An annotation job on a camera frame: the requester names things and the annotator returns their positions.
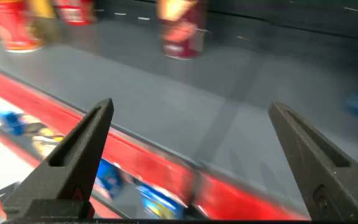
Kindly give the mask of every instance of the cylindrical container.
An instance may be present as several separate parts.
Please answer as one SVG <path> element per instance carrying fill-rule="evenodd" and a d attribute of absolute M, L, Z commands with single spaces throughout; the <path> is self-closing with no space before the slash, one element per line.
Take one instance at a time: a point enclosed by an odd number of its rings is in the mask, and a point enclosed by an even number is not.
<path fill-rule="evenodd" d="M 166 56 L 191 59 L 203 48 L 205 0 L 159 0 L 162 48 Z"/>
<path fill-rule="evenodd" d="M 56 0 L 60 15 L 71 25 L 88 25 L 96 21 L 93 0 Z"/>
<path fill-rule="evenodd" d="M 43 46 L 36 38 L 24 0 L 0 0 L 0 39 L 10 52 L 31 52 Z"/>

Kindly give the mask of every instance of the snack package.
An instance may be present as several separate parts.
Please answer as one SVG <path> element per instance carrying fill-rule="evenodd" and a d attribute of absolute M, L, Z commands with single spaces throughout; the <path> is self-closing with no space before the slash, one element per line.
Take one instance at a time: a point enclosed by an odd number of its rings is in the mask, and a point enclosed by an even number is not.
<path fill-rule="evenodd" d="M 191 59 L 203 48 L 205 0 L 159 0 L 162 48 L 168 57 Z"/>
<path fill-rule="evenodd" d="M 24 123 L 19 117 L 13 111 L 0 110 L 0 122 L 11 134 L 21 135 L 24 133 Z"/>
<path fill-rule="evenodd" d="M 83 26 L 96 22 L 94 0 L 55 0 L 62 18 L 71 25 Z"/>
<path fill-rule="evenodd" d="M 122 186 L 118 168 L 101 159 L 94 181 L 94 189 L 106 198 L 114 198 L 121 191 Z"/>
<path fill-rule="evenodd" d="M 43 157 L 47 157 L 55 147 L 63 140 L 64 136 L 55 134 L 49 128 L 41 128 L 36 135 L 32 137 L 32 145 Z"/>
<path fill-rule="evenodd" d="M 183 216 L 182 205 L 166 197 L 152 187 L 141 184 L 137 188 L 142 196 L 143 205 L 150 218 L 181 219 Z"/>

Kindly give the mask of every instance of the can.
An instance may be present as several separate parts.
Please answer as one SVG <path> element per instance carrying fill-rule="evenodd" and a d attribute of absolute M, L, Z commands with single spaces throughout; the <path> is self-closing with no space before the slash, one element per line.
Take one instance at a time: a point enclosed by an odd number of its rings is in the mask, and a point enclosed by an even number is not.
<path fill-rule="evenodd" d="M 57 8 L 64 21 L 75 26 L 96 22 L 93 0 L 56 0 Z"/>
<path fill-rule="evenodd" d="M 9 52 L 32 52 L 43 46 L 24 0 L 0 1 L 0 39 Z"/>
<path fill-rule="evenodd" d="M 159 0 L 162 48 L 168 57 L 191 59 L 203 49 L 205 1 Z"/>

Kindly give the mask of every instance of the store shelf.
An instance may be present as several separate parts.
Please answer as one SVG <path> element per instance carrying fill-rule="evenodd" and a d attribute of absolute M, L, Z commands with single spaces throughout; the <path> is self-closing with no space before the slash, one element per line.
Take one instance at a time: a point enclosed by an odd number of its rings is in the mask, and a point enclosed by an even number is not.
<path fill-rule="evenodd" d="M 219 15 L 208 19 L 216 27 L 228 22 Z M 207 34 L 205 51 L 190 61 L 163 56 L 156 26 L 135 20 L 65 26 L 62 41 L 31 54 L 10 54 L 0 45 L 0 72 L 48 95 L 29 98 L 33 90 L 0 77 L 0 97 L 62 133 L 81 116 L 67 114 L 56 101 L 40 102 L 52 98 L 86 112 L 111 97 L 115 129 L 307 215 L 267 108 L 271 101 L 288 104 L 358 161 L 358 118 L 342 109 L 358 88 L 358 40 L 231 21 L 230 35 L 219 29 Z M 132 174 L 176 194 L 188 184 L 166 186 L 166 172 L 192 179 L 187 169 L 147 147 L 119 135 L 109 139 L 104 157 Z M 139 161 L 144 166 L 135 168 Z M 181 171 L 172 174 L 170 166 Z"/>
<path fill-rule="evenodd" d="M 7 132 L 3 127 L 0 127 L 0 141 L 30 164 L 37 165 L 43 159 L 32 146 L 31 137 L 25 134 L 15 136 Z M 96 189 L 93 189 L 91 197 L 91 203 L 96 210 L 96 217 L 150 219 L 144 210 L 141 195 L 136 189 L 136 184 L 124 183 L 122 190 L 113 199 L 103 196 Z M 205 219 L 201 214 L 190 209 L 185 210 L 184 218 L 188 220 Z"/>

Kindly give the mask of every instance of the shelf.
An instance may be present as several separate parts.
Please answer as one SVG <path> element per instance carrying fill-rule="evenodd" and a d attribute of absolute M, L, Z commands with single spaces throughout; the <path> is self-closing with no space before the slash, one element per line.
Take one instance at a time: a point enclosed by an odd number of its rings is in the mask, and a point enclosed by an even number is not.
<path fill-rule="evenodd" d="M 216 27 L 227 22 L 219 15 L 208 19 Z M 58 112 L 40 114 L 43 105 L 31 103 L 37 100 L 15 98 L 33 90 L 15 87 L 20 91 L 0 90 L 0 96 L 63 133 L 81 116 L 65 118 L 60 108 L 65 106 L 56 100 L 84 113 L 111 97 L 116 130 L 307 216 L 267 108 L 272 101 L 288 104 L 358 161 L 358 118 L 342 109 L 358 88 L 358 40 L 244 18 L 232 21 L 226 29 L 231 35 L 207 34 L 205 51 L 190 61 L 162 55 L 155 24 L 117 19 L 70 27 L 56 22 L 64 28 L 61 41 L 41 50 L 10 54 L 0 45 L 0 71 L 48 95 L 55 100 L 48 106 Z M 148 147 L 111 137 L 117 141 L 108 141 L 107 159 L 165 184 L 147 168 L 153 164 L 163 176 L 175 163 L 167 165 L 169 159 L 154 157 Z M 135 170 L 139 161 L 144 166 Z M 177 175 L 192 179 L 187 169 Z M 178 194 L 183 190 L 164 187 Z"/>

